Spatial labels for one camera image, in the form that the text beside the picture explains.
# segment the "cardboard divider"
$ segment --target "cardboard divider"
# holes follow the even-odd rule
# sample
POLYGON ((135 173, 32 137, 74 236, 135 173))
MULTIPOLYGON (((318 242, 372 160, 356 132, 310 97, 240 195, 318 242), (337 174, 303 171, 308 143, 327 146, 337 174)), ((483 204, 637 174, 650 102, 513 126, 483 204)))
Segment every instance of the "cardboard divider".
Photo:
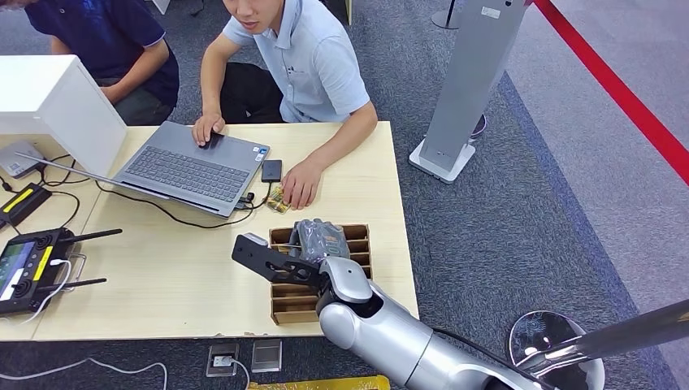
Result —
MULTIPOLYGON (((371 247, 368 225, 341 225, 347 239, 350 258, 359 263, 368 279, 371 279, 371 247)), ((291 227, 271 229, 271 248, 287 253, 291 227)), ((271 284, 271 317, 275 324, 310 323, 319 320, 316 315, 317 292, 309 286, 296 284, 271 284)))

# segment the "man's hand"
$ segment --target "man's hand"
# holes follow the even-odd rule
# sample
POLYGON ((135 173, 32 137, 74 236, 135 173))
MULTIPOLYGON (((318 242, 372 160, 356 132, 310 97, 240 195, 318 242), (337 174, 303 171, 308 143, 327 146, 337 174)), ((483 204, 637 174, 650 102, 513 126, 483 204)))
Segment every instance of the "man's hand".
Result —
POLYGON ((203 146, 210 141, 210 131, 222 132, 225 127, 225 119, 220 113, 204 114, 192 128, 192 137, 197 145, 203 146))
POLYGON ((106 95, 106 98, 110 101, 110 103, 113 106, 115 105, 115 103, 119 102, 122 99, 118 89, 114 85, 111 85, 109 87, 101 87, 101 91, 104 95, 106 95))
POLYGON ((298 210, 310 206, 316 198, 324 169, 308 158, 290 169, 282 179, 283 202, 298 210))

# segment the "floor socket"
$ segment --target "floor socket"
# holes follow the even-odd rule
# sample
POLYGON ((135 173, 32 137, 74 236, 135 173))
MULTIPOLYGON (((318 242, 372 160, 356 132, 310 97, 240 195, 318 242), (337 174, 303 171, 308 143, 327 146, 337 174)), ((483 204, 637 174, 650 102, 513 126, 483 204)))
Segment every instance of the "floor socket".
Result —
POLYGON ((253 343, 251 372, 276 372, 282 369, 282 340, 256 340, 253 343))
POLYGON ((211 345, 208 352, 206 376, 235 376, 237 364, 230 363, 230 359, 237 359, 238 356, 238 344, 211 345))

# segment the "sleeve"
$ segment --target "sleeve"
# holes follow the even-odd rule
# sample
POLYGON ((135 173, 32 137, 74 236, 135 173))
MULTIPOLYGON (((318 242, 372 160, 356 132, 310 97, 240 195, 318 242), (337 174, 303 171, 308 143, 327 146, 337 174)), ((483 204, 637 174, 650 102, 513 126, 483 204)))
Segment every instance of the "sleeve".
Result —
POLYGON ((36 8, 35 4, 26 6, 26 8, 24 8, 24 12, 26 12, 28 22, 31 24, 33 29, 41 34, 53 35, 46 29, 43 23, 41 23, 41 12, 36 8))
POLYGON ((165 37, 163 26, 151 15, 144 0, 111 0, 109 3, 112 21, 138 45, 148 47, 165 37))
POLYGON ((329 37, 321 41, 314 52, 314 66, 338 115, 351 114, 371 100, 349 39, 329 37))
POLYGON ((223 35, 239 46, 246 46, 254 41, 254 36, 247 32, 235 18, 231 18, 227 22, 225 28, 223 28, 223 35))

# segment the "light blue polo shirt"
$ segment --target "light blue polo shirt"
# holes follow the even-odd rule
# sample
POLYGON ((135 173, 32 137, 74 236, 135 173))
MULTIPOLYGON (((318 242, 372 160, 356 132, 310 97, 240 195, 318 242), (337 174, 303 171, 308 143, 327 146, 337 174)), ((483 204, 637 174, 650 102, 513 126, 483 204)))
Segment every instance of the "light blue polo shirt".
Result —
POLYGON ((279 35, 252 35, 234 18, 223 34, 237 45, 256 41, 282 91, 285 122, 344 122, 370 101, 352 42, 319 0, 285 0, 279 35))

